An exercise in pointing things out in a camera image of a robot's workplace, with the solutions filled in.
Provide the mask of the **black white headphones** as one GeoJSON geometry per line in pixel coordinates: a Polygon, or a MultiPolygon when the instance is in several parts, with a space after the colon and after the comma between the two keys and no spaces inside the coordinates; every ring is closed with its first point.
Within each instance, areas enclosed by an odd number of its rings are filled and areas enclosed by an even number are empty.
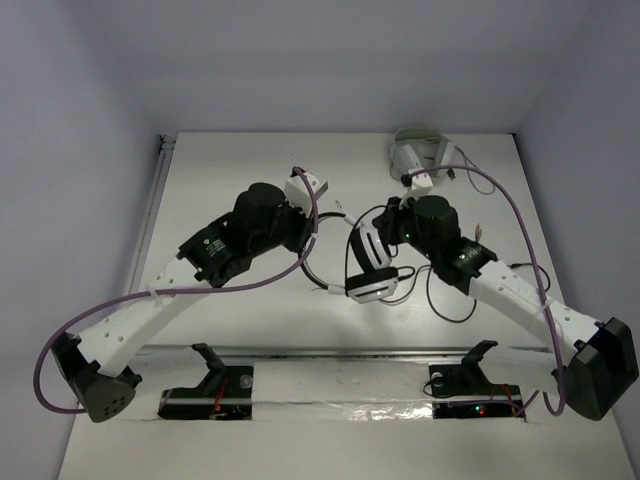
{"type": "Polygon", "coordinates": [[[316,287],[329,294],[342,295],[358,304],[366,304],[389,299],[400,282],[398,269],[392,265],[388,244],[378,230],[364,221],[366,214],[356,218],[341,210],[324,212],[319,221],[340,218],[351,227],[347,240],[347,251],[352,251],[362,272],[347,276],[342,286],[329,284],[317,277],[307,262],[301,265],[302,272],[316,287]]]}

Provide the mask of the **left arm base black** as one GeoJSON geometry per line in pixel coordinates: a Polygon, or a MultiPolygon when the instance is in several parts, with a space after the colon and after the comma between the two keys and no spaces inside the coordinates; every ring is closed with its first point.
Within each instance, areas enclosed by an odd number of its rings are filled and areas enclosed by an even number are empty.
{"type": "Polygon", "coordinates": [[[158,407],[163,420],[251,420],[254,367],[226,365],[205,344],[192,349],[205,361],[207,372],[195,387],[165,390],[158,407]]]}

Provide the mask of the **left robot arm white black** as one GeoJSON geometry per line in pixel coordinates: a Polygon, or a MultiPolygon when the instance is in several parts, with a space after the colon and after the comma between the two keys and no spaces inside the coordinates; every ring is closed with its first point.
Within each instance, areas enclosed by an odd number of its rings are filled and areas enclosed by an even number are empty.
{"type": "Polygon", "coordinates": [[[226,367],[207,344],[160,358],[139,351],[207,296],[258,289],[299,268],[315,244],[317,201],[327,189],[326,180],[302,171],[282,188],[250,185],[230,212],[188,238],[145,290],[93,307],[56,331],[42,353],[53,356],[77,411],[101,423],[145,390],[220,399],[226,367]]]}

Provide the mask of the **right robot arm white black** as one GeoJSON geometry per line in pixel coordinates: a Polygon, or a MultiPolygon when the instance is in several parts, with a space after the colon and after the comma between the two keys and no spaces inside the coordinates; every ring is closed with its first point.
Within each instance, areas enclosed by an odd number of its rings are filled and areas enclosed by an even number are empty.
{"type": "Polygon", "coordinates": [[[436,382],[445,395],[479,395],[493,385],[515,384],[558,394],[574,412],[598,421],[638,379],[627,324],[599,321],[551,297],[542,299],[541,289],[462,235],[457,212],[445,198],[429,195],[403,205],[392,197],[373,225],[388,244],[410,245],[430,260],[441,281],[492,307],[549,349],[484,340],[459,364],[445,366],[436,382]]]}

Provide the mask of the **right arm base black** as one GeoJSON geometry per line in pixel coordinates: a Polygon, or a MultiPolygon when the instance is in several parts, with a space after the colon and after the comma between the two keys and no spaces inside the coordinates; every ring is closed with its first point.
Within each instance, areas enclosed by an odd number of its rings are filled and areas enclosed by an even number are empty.
{"type": "Polygon", "coordinates": [[[431,398],[435,419],[524,418],[521,390],[517,385],[491,383],[480,361],[496,341],[484,340],[458,363],[429,367],[423,393],[431,398]]]}

